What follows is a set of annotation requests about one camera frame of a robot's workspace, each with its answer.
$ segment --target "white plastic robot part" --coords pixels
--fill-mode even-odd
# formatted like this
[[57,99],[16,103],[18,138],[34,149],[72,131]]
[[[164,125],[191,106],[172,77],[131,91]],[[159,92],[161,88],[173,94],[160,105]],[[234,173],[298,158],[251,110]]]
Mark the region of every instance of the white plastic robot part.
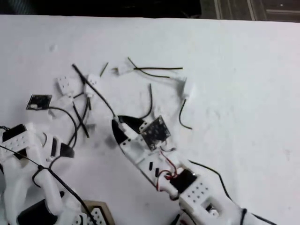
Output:
[[[57,107],[57,108],[61,108],[64,110],[68,110],[69,108],[72,107],[73,105],[73,98],[69,97],[67,95],[62,96],[61,98],[53,101],[51,103],[52,107]],[[59,118],[62,115],[64,115],[64,112],[57,110],[57,109],[50,109],[49,112],[55,117],[55,118]]]
[[182,99],[188,99],[191,97],[193,89],[195,88],[194,83],[191,79],[187,77],[184,80],[183,90],[182,90]]
[[70,76],[61,76],[57,78],[60,91],[63,95],[72,97],[74,94],[74,80]]
[[[94,74],[89,74],[87,77],[88,81],[93,85],[94,88],[96,88],[97,84],[100,81],[100,76],[94,75]],[[89,97],[93,97],[95,95],[94,90],[87,84],[84,86],[84,93]]]

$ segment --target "electronic component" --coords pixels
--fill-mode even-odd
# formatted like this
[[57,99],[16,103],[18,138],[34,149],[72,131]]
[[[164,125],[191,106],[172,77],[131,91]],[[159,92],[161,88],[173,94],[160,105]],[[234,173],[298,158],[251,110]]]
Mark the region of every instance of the electronic component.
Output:
[[170,136],[170,131],[161,116],[142,130],[142,137],[151,151],[157,148],[158,143],[164,142]]
[[26,109],[47,109],[51,102],[52,95],[31,95]]
[[195,180],[197,176],[192,174],[189,170],[183,170],[177,177],[172,178],[170,183],[181,194],[184,192]]
[[58,86],[63,95],[68,95],[69,97],[74,94],[74,80],[70,76],[61,76],[57,78]]

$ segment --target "cable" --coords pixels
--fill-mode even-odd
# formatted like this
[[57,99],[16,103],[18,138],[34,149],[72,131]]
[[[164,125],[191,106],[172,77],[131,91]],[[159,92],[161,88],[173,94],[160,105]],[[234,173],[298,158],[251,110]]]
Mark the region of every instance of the cable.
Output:
[[45,143],[42,145],[42,146],[44,147],[45,144],[47,143],[48,136],[47,136],[47,134],[45,134],[44,132],[43,132],[43,134],[45,135]]
[[158,75],[153,75],[153,74],[146,73],[142,69],[138,69],[138,67],[134,64],[134,62],[129,57],[127,57],[127,58],[132,63],[132,65],[134,65],[134,67],[135,67],[134,69],[137,69],[137,70],[141,71],[142,73],[144,73],[144,74],[146,74],[148,76],[160,77],[160,78],[171,78],[170,76],[158,76]]
[[171,67],[171,68],[165,68],[165,67],[136,67],[134,69],[141,70],[141,69],[162,69],[162,70],[175,70],[175,69],[183,69],[183,67]]
[[186,210],[182,210],[182,211],[185,212],[185,214],[188,215],[188,217],[193,221],[193,223],[194,223],[195,225],[197,225],[196,222],[193,220],[193,218],[188,214],[188,212],[187,212]]
[[78,95],[75,95],[73,98],[75,99],[75,98],[78,98],[79,96],[81,96],[81,95],[83,95],[84,94],[84,92],[81,92],[80,94],[78,94]]
[[72,64],[72,67],[74,68],[74,70],[78,73],[78,75],[81,77],[81,79],[90,86],[90,88],[93,89],[93,91],[104,101],[104,103],[107,105],[107,107],[110,109],[110,111],[112,112],[113,117],[116,117],[116,114],[114,113],[113,109],[111,108],[111,106],[108,104],[107,100],[97,91],[96,88],[94,88],[94,86],[83,76],[83,74],[80,72],[80,70],[78,69],[78,67],[75,64]]
[[160,154],[162,154],[163,157],[165,157],[166,160],[173,166],[173,168],[174,168],[174,176],[173,177],[176,177],[177,176],[177,168],[174,165],[174,163],[167,156],[165,156],[162,151],[160,152]]
[[108,62],[105,64],[105,66],[104,66],[103,70],[101,71],[101,73],[100,73],[100,77],[102,77],[102,74],[104,73],[104,71],[105,71],[105,69],[106,69],[107,65],[108,65]]
[[153,108],[153,95],[152,95],[152,85],[151,85],[151,83],[149,84],[149,89],[150,89],[150,109],[149,109],[149,111],[147,112],[146,115],[140,117],[139,119],[145,119],[152,112],[152,108]]
[[14,154],[17,154],[19,156],[21,156],[22,158],[28,159],[29,161],[31,161],[32,163],[34,163],[35,165],[38,165],[35,161],[31,160],[30,158],[28,158],[27,156],[22,155],[21,153],[17,152],[17,151],[12,151],[11,149],[8,149],[2,145],[0,145],[0,148],[6,149],[7,151],[13,152]]
[[[217,174],[217,175],[219,176],[219,178],[220,178],[220,181],[221,181],[221,184],[222,184],[222,187],[223,187],[223,190],[224,190],[226,196],[227,196],[232,202],[234,202],[234,201],[232,200],[232,198],[229,196],[229,194],[228,194],[228,192],[227,192],[227,190],[226,190],[225,184],[224,184],[224,182],[223,182],[223,179],[222,179],[222,177],[221,177],[221,175],[220,175],[219,172],[217,172],[216,170],[214,170],[214,169],[212,169],[212,168],[210,168],[210,167],[208,167],[208,166],[205,166],[205,165],[203,165],[203,164],[196,163],[196,162],[191,161],[191,160],[189,160],[189,161],[190,161],[190,163],[192,163],[192,164],[201,166],[201,167],[203,167],[203,168],[205,168],[205,169],[208,169],[208,170],[214,172],[215,174]],[[273,223],[273,222],[271,222],[271,221],[269,221],[269,220],[267,220],[267,219],[265,219],[265,218],[263,218],[263,217],[260,217],[260,216],[258,216],[258,215],[256,215],[256,214],[253,214],[253,213],[252,213],[252,215],[255,216],[257,219],[259,219],[259,220],[265,222],[265,223],[268,223],[268,224],[271,224],[271,225],[277,225],[277,224],[275,224],[275,223]]]
[[[90,100],[90,99],[87,98],[87,102],[86,102],[86,105],[85,105],[85,109],[84,109],[84,112],[83,112],[83,115],[82,115],[82,121],[84,121],[85,115],[86,115],[86,113],[87,113],[87,111],[88,111],[89,100]],[[69,140],[69,142],[68,142],[68,144],[67,144],[68,146],[70,146],[70,144],[72,143],[74,137],[77,136],[77,132],[78,132],[78,129],[80,128],[80,126],[81,126],[81,123],[78,124],[77,129],[75,130],[75,132],[73,133],[72,137],[70,138],[70,140]]]
[[76,116],[77,116],[77,118],[78,118],[78,120],[79,120],[79,123],[82,125],[82,128],[83,128],[83,130],[84,130],[84,132],[85,132],[85,135],[87,136],[87,138],[90,138],[89,132],[88,132],[88,130],[87,130],[85,124],[83,123],[83,120],[81,119],[81,117],[80,117],[80,115],[79,115],[79,112],[78,112],[78,110],[77,110],[77,108],[76,108],[74,102],[73,102],[73,109],[74,109],[74,111],[75,111],[75,113],[76,113]]
[[181,114],[182,114],[182,110],[183,110],[183,107],[184,107],[186,101],[187,101],[186,99],[183,101],[182,107],[180,108],[180,112],[179,112],[179,123],[180,123],[184,128],[187,128],[187,129],[192,130],[191,127],[188,127],[188,126],[184,125],[184,124],[181,122]]
[[32,179],[33,179],[33,182],[35,183],[34,181],[34,178],[36,177],[36,175],[41,172],[43,169],[46,169],[49,171],[49,173],[68,191],[70,192],[71,195],[73,195],[80,203],[81,205],[83,206],[83,208],[86,210],[88,216],[90,217],[91,221],[93,222],[94,225],[97,225],[97,222],[95,221],[94,217],[92,216],[92,214],[90,213],[88,207],[86,206],[86,204],[84,203],[84,201],[79,197],[78,194],[76,194],[55,172],[53,172],[51,170],[51,168],[46,168],[46,167],[43,167],[42,165],[36,163],[35,161],[31,160],[30,158],[20,154],[19,152],[16,152],[16,151],[13,151],[13,150],[10,150],[2,145],[0,145],[1,148],[3,149],[6,149],[10,152],[13,152],[14,154],[17,154],[17,155],[20,155],[22,156],[23,158],[31,161],[32,163],[34,163],[35,165],[37,165],[37,172],[33,175]]
[[240,225],[244,224],[245,215],[247,214],[247,209],[242,210],[242,217],[240,218]]
[[10,130],[10,128],[8,128],[8,127],[6,127],[6,126],[0,126],[0,129],[3,129],[3,130],[5,130],[5,131]]
[[74,141],[74,145],[71,147],[71,148],[74,148],[75,145],[76,145],[76,142],[77,142],[77,127],[76,127],[75,119],[71,116],[71,114],[67,110],[64,110],[64,109],[61,109],[61,108],[58,108],[58,107],[53,107],[53,106],[49,106],[47,109],[60,110],[64,113],[66,113],[70,117],[70,119],[72,120],[72,122],[74,124],[74,128],[75,128],[75,141]]

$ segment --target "black plastic piece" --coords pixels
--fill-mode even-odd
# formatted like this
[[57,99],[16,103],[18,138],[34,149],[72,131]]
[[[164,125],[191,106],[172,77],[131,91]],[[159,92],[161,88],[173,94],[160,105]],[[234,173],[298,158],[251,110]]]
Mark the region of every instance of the black plastic piece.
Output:
[[53,138],[52,149],[51,149],[51,156],[55,156],[56,149],[57,149],[57,140],[55,138]]
[[48,211],[45,199],[43,199],[22,211],[17,220],[19,225],[53,225],[57,219],[57,216]]
[[155,169],[155,177],[158,177],[158,174],[159,174],[159,168],[156,168]]
[[26,109],[48,109],[52,95],[31,95]]
[[150,163],[149,163],[149,170],[151,171],[152,168],[153,168],[153,162],[150,162]]
[[189,170],[184,170],[179,174],[176,178],[172,178],[170,180],[170,184],[172,184],[178,192],[183,193],[195,180],[197,176],[193,175]]
[[21,133],[26,131],[26,127],[23,124],[19,124],[18,126],[15,126],[8,131],[5,131],[2,135],[2,140],[5,142]]
[[66,145],[65,143],[61,143],[60,145],[60,156],[74,158],[75,152],[74,150]]
[[161,116],[142,131],[142,137],[151,151],[156,149],[159,142],[164,142],[170,136],[170,131]]

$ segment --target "white surface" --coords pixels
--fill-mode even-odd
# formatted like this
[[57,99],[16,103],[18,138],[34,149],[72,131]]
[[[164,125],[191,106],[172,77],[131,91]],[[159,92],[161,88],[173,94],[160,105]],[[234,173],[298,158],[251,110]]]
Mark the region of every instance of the white surface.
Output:
[[[46,112],[25,111],[31,94],[59,98],[55,78],[76,75],[72,63],[84,74],[99,74],[109,62],[101,93],[117,114],[144,115],[152,82],[180,151],[219,170],[241,207],[278,224],[298,222],[300,24],[2,15],[0,31],[3,125],[50,124]],[[138,72],[113,75],[127,56],[141,67],[184,67],[178,76],[196,85],[182,114],[193,131],[178,123],[175,81]],[[109,110],[96,98],[93,104],[99,126],[77,145],[76,163],[64,180],[82,198],[107,202],[118,225],[168,224],[177,203],[156,193],[125,159],[113,142]],[[64,116],[50,130],[67,140],[73,127]],[[218,178],[206,173],[222,191]]]

